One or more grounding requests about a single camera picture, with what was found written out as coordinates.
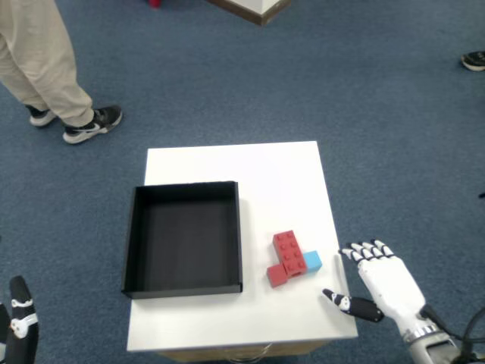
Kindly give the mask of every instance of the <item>red object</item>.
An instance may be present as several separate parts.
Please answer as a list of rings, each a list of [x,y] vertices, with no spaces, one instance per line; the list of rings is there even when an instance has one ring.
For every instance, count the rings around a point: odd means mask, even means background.
[[[266,275],[273,288],[280,286],[288,281],[285,268],[282,264],[276,264],[266,270]]]
[[[160,8],[161,0],[149,0],[152,8]]]
[[[275,234],[273,245],[288,278],[306,273],[307,267],[293,231]]]

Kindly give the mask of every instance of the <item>sneaker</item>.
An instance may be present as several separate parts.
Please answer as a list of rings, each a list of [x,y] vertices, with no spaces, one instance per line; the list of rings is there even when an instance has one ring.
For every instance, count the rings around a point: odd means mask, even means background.
[[[94,111],[91,122],[83,127],[65,127],[64,141],[69,144],[78,144],[92,138],[99,133],[107,133],[116,127],[123,117],[119,106],[108,106]]]
[[[485,70],[485,52],[472,52],[463,55],[462,64],[470,71]]]
[[[56,119],[57,115],[50,110],[40,111],[30,105],[25,105],[30,111],[30,123],[34,127],[44,127]]]

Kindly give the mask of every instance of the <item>blue lego brick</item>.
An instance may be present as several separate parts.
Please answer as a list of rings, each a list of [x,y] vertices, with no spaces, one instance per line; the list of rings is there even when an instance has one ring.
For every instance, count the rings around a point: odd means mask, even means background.
[[[308,273],[316,272],[321,268],[321,260],[316,250],[303,254]]]

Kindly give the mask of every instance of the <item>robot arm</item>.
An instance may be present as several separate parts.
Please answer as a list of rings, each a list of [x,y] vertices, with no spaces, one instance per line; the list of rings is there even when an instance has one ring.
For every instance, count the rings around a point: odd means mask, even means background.
[[[0,303],[0,364],[33,364],[39,340],[36,309],[25,280],[10,281],[12,319]]]
[[[373,301],[351,298],[324,289],[324,295],[349,315],[372,322],[393,319],[416,364],[468,363],[459,361],[460,349],[440,327],[421,312],[426,300],[404,262],[380,242],[352,243],[341,254],[357,264]]]

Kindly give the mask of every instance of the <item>cardboard box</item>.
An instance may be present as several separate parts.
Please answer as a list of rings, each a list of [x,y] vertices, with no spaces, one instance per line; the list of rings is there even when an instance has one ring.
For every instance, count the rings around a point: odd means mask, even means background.
[[[242,291],[237,182],[135,188],[123,293],[141,299]]]

